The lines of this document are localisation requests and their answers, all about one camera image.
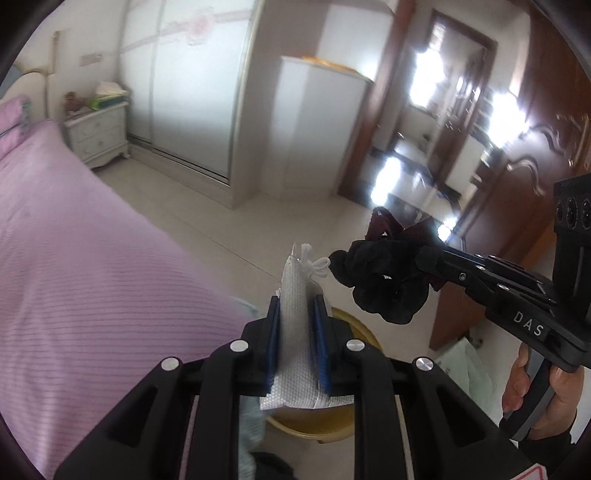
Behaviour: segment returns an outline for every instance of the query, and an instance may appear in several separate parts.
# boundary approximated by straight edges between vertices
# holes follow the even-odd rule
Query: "wall outlet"
[[[102,53],[90,53],[88,55],[80,56],[81,67],[86,67],[87,65],[91,65],[93,63],[99,63],[100,61],[103,61]]]

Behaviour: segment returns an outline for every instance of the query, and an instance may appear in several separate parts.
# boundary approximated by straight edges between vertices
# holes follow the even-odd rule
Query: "nightstand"
[[[64,122],[72,151],[89,168],[107,165],[117,155],[127,156],[125,107],[118,103]]]

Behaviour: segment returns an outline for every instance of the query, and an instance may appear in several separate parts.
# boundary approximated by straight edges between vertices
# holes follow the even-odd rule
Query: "human hand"
[[[528,347],[522,343],[519,347],[517,360],[511,367],[511,373],[502,397],[503,412],[519,410],[523,405],[523,397],[530,389],[530,378],[525,372],[528,360]],[[580,367],[575,373],[569,374],[557,366],[550,369],[550,385],[554,397],[545,412],[530,430],[530,440],[540,440],[565,432],[574,422],[577,405],[583,393],[584,369]]]

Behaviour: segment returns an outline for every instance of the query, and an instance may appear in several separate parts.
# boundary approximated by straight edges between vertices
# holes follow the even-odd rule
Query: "camera lens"
[[[558,220],[558,222],[562,222],[562,218],[564,216],[564,207],[562,206],[562,203],[558,203],[558,205],[556,206],[556,219]]]
[[[577,203],[574,199],[569,199],[566,204],[566,224],[572,228],[575,223],[577,223]]]
[[[585,199],[581,208],[581,225],[586,230],[591,226],[591,202]]]

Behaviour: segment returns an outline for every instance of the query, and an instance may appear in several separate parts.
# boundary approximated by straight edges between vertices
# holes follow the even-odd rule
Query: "frosted glass door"
[[[226,178],[255,1],[167,0],[157,44],[154,147]]]
[[[151,141],[151,70],[162,1],[129,3],[119,58],[119,80],[130,94],[127,130],[146,141]]]

